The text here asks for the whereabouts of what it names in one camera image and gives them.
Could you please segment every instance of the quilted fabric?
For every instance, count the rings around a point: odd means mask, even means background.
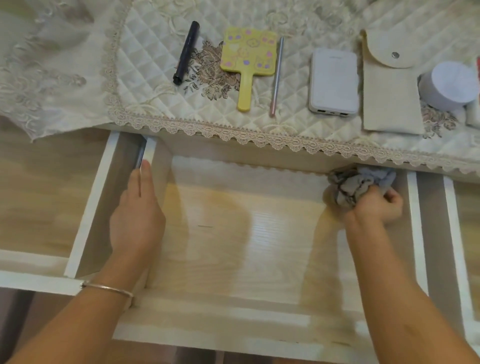
[[[374,157],[400,164],[480,172],[479,131],[423,106],[425,135],[362,130],[360,116],[319,116],[307,108],[315,47],[360,55],[366,27],[406,28],[421,44],[417,73],[443,60],[480,53],[480,4],[470,0],[123,0],[107,52],[110,116],[119,125],[218,134],[275,148]],[[191,21],[201,25],[197,52],[181,88],[172,76]],[[273,77],[256,77],[252,109],[237,111],[238,81],[216,64],[228,26],[270,29],[285,36],[277,118],[268,116]]]

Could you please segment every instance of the lace trim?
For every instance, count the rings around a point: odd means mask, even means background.
[[[218,135],[224,141],[236,139],[240,144],[246,144],[251,141],[258,147],[270,144],[277,150],[288,146],[294,152],[306,149],[311,154],[321,151],[328,156],[341,154],[344,158],[357,156],[362,161],[374,158],[378,163],[392,161],[396,165],[409,163],[414,167],[420,165],[425,165],[430,169],[441,167],[445,172],[458,169],[464,174],[476,172],[480,176],[480,161],[473,159],[455,158],[436,153],[364,146],[302,136],[270,134],[225,127],[198,120],[171,119],[126,111],[118,94],[117,52],[120,49],[121,34],[132,5],[133,0],[119,0],[119,5],[116,7],[116,15],[111,20],[112,27],[106,31],[108,38],[104,47],[106,53],[102,58],[104,65],[102,75],[105,77],[102,88],[103,91],[108,93],[105,103],[109,107],[108,115],[110,119],[119,126],[129,124],[134,129],[148,127],[155,133],[165,129],[169,133],[175,134],[181,130],[187,135],[201,133],[207,138]]]
[[[38,36],[56,16],[65,21],[93,22],[82,3],[73,6],[63,1],[51,1],[36,20],[35,31],[26,35],[22,44],[12,47],[5,57],[6,65],[0,67],[0,113],[24,129],[31,138],[42,136],[39,135],[39,122],[44,117],[42,104],[47,97],[60,95],[65,88],[86,84],[86,79],[80,75],[47,69],[36,61],[39,52],[57,46],[54,41]]]

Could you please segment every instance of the power bank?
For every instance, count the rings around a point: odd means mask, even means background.
[[[349,116],[359,110],[357,55],[336,49],[313,51],[309,109],[316,113]]]

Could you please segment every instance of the bracelet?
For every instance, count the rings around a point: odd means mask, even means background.
[[[123,294],[124,296],[127,296],[129,298],[133,298],[133,293],[131,293],[131,292],[128,292],[126,290],[119,290],[118,288],[112,288],[112,287],[104,286],[103,284],[94,284],[94,283],[90,283],[90,282],[85,281],[85,282],[82,282],[80,287],[82,287],[82,289],[85,288],[85,287],[100,288],[101,290],[116,292],[116,293]]]

